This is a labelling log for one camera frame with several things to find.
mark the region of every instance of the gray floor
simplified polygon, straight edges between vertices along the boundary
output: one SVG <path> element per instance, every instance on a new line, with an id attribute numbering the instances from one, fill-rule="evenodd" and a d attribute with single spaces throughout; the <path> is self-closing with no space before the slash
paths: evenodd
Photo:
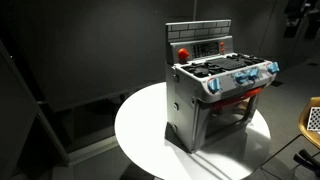
<path id="1" fill-rule="evenodd" d="M 319 63 L 319 66 L 310 66 L 308 63 Z M 278 75 L 277 81 L 283 84 L 274 87 L 269 86 L 260 95 L 258 110 L 266 119 L 272 137 L 269 156 L 275 153 L 293 137 L 299 134 L 297 121 L 304 106 L 310 97 L 320 96 L 320 60 L 309 60 L 306 63 L 288 69 Z M 310 153 L 318 150 L 304 138 L 276 156 L 265 165 L 265 169 L 273 172 L 282 179 L 317 179 L 313 172 L 304 167 L 297 167 L 292 157 L 301 149 Z M 119 179 L 153 179 L 153 176 L 144 172 L 123 153 L 120 147 L 111 149 L 105 153 L 88 159 L 68 170 L 61 169 L 55 177 L 59 180 L 119 180 Z M 258 169 L 246 180 L 277 179 L 267 172 Z"/>

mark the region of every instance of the knob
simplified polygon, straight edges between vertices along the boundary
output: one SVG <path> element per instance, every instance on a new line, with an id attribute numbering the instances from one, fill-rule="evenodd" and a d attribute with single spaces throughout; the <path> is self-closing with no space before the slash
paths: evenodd
<path id="1" fill-rule="evenodd" d="M 244 74 L 242 72 L 238 72 L 235 74 L 235 80 L 239 84 L 243 84 L 248 81 L 248 74 Z"/>
<path id="2" fill-rule="evenodd" d="M 216 93 L 221 89 L 219 78 L 211 79 L 208 82 L 209 91 L 212 93 Z"/>
<path id="3" fill-rule="evenodd" d="M 271 64 L 268 65 L 268 71 L 271 74 L 277 73 L 280 71 L 278 63 L 277 62 L 273 62 Z"/>
<path id="4" fill-rule="evenodd" d="M 189 54 L 188 50 L 185 48 L 181 48 L 178 51 L 178 56 L 179 56 L 179 59 L 181 59 L 181 60 L 186 59 L 187 57 L 189 57 L 189 55 L 190 54 Z"/>
<path id="5" fill-rule="evenodd" d="M 249 74 L 250 80 L 255 80 L 258 78 L 259 69 L 258 68 L 250 69 L 248 74 Z"/>

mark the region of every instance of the blue knob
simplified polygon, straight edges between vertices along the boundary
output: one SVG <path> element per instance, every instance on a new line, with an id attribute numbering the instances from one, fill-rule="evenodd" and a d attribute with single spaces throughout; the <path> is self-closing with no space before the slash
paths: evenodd
<path id="1" fill-rule="evenodd" d="M 215 78 L 209 81 L 208 87 L 210 92 L 216 93 L 221 89 L 219 78 Z"/>
<path id="2" fill-rule="evenodd" d="M 243 84 L 245 82 L 248 81 L 248 76 L 249 74 L 244 74 L 242 72 L 238 72 L 235 74 L 235 79 L 236 79 L 236 82 L 239 83 L 239 84 Z"/>
<path id="3" fill-rule="evenodd" d="M 268 66 L 268 71 L 269 71 L 271 74 L 274 74 L 274 73 L 279 72 L 280 69 L 279 69 L 278 63 L 277 63 L 277 62 L 273 62 L 273 63 L 269 64 L 269 66 Z"/>
<path id="4" fill-rule="evenodd" d="M 250 69 L 248 74 L 249 74 L 250 80 L 255 80 L 258 78 L 259 69 L 258 68 Z"/>

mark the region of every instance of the table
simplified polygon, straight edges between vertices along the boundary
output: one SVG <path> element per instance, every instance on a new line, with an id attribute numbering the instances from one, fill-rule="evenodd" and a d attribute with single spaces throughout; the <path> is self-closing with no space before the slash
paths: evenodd
<path id="1" fill-rule="evenodd" d="M 166 84 L 130 96 L 116 116 L 115 133 L 124 153 L 139 167 L 165 180 L 243 179 L 259 168 L 270 132 L 256 111 L 246 128 L 189 154 L 167 141 Z"/>

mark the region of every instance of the stove burner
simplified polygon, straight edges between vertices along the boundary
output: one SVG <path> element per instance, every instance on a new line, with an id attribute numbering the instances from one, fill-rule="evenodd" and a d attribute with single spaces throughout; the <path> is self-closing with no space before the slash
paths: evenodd
<path id="1" fill-rule="evenodd" d="M 243 68 L 246 66 L 254 65 L 264 62 L 263 59 L 256 58 L 254 56 L 247 56 L 243 54 L 237 54 L 227 56 L 227 58 L 218 58 L 207 60 L 204 63 L 192 63 L 189 66 L 182 67 L 189 73 L 202 78 L 215 74 L 219 74 L 234 69 Z"/>

